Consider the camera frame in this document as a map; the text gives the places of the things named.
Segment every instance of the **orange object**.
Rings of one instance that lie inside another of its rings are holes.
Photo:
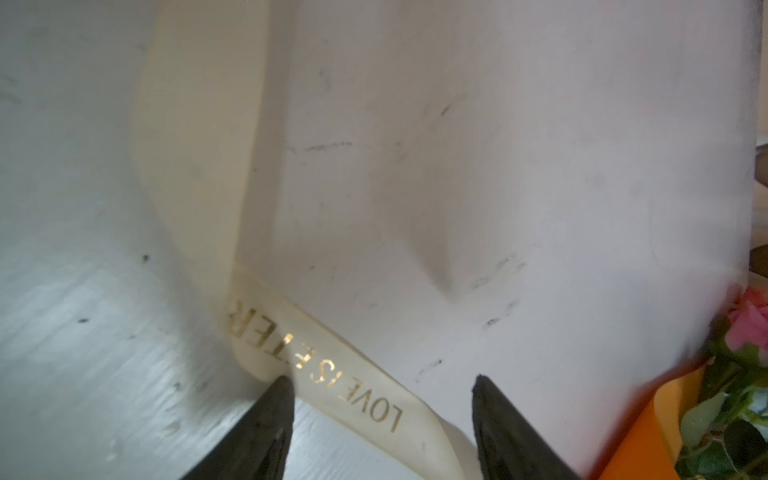
[[[696,405],[704,367],[663,384],[632,425],[600,480],[680,480],[680,419]]]

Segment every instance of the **cream ribbon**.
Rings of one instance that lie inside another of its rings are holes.
[[[267,0],[163,3],[131,122],[141,183],[248,372],[264,382],[290,375],[301,399],[423,478],[481,478],[475,453],[463,451],[472,447],[457,455],[422,400],[233,265],[251,158],[259,159],[268,18]]]

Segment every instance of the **satin ribbon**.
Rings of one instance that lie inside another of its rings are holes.
[[[301,399],[423,478],[481,478],[474,451],[457,455],[422,400],[234,265],[251,159],[259,161],[269,7],[266,0],[161,6],[131,122],[141,183],[245,370],[264,382],[290,375]]]

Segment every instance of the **white surface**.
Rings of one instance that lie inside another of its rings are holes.
[[[490,375],[585,473],[746,266],[758,3],[280,2],[242,260],[468,434]],[[0,5],[10,478],[174,478],[260,389],[131,176],[154,8]],[[302,403],[291,452],[413,478]]]

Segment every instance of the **gold letter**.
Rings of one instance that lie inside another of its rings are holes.
[[[261,333],[261,338],[259,338],[258,342],[253,343],[250,340],[247,340],[249,345],[253,345],[253,346],[255,346],[258,349],[260,349],[264,345],[264,342],[266,342],[266,339],[270,338],[270,335],[272,335],[272,332],[274,332],[276,327],[277,327],[277,325],[275,325],[275,322],[273,322],[272,320],[268,319],[266,317],[266,315],[262,315],[261,318],[263,318],[267,322],[269,322],[270,325],[263,332],[261,330],[256,330],[256,329],[253,330],[256,333]]]
[[[302,343],[301,346],[303,346],[306,349],[307,354],[306,355],[302,355],[300,353],[296,354],[296,358],[301,360],[296,364],[296,368],[299,370],[301,370],[304,367],[304,365],[306,365],[306,363],[309,362],[309,360],[312,358],[312,355],[315,354],[315,349],[307,345],[306,343]]]
[[[352,404],[355,405],[362,397],[366,397],[365,403],[362,404],[362,412],[365,413],[366,408],[368,407],[368,401],[371,399],[371,389],[367,389],[365,393],[354,399]]]
[[[349,395],[344,398],[341,395],[339,395],[339,398],[341,400],[344,400],[345,402],[348,402],[352,399],[352,397],[357,393],[357,391],[360,389],[360,386],[362,385],[362,380],[357,377],[352,377],[355,380],[355,386],[353,386],[351,389],[349,389]]]
[[[336,384],[336,382],[341,378],[342,375],[344,375],[344,370],[339,370],[336,376],[333,377],[330,382],[328,382],[328,386],[326,387],[326,390],[331,390],[331,387]]]
[[[315,374],[310,373],[310,380],[312,380],[315,383],[322,383],[326,381],[326,365],[331,367],[331,372],[336,369],[336,366],[333,365],[333,362],[331,360],[325,359],[320,362],[320,365],[317,367],[320,369],[320,377],[315,380]]]
[[[397,424],[400,423],[400,416],[402,416],[402,410],[397,405],[395,405],[394,403],[392,404],[392,408],[397,410],[397,416],[395,417],[395,423],[392,424],[392,430],[389,430],[389,431],[392,432],[392,433],[395,433],[395,429],[397,428]]]
[[[379,418],[376,418],[375,416],[373,416],[373,411],[376,410],[376,406],[382,400],[384,400],[384,403],[386,404],[386,408],[384,408],[384,415],[381,415]],[[387,415],[389,415],[389,400],[385,399],[384,397],[374,400],[373,403],[371,404],[371,418],[373,419],[373,421],[381,422],[386,418]]]
[[[245,329],[253,316],[256,315],[256,310],[248,310],[248,314],[243,317],[243,301],[238,300],[235,305],[237,311],[235,313],[230,313],[230,332],[239,339],[243,336],[243,332],[245,332]]]
[[[271,352],[268,352],[267,355],[271,355],[271,356],[275,357],[278,360],[283,360],[278,355],[280,354],[280,352],[283,351],[283,349],[286,347],[286,345],[291,343],[292,340],[293,340],[293,334],[292,333],[286,333],[286,335],[283,337],[283,339],[280,340],[280,344],[278,344],[278,346],[275,347],[275,350],[272,350]]]

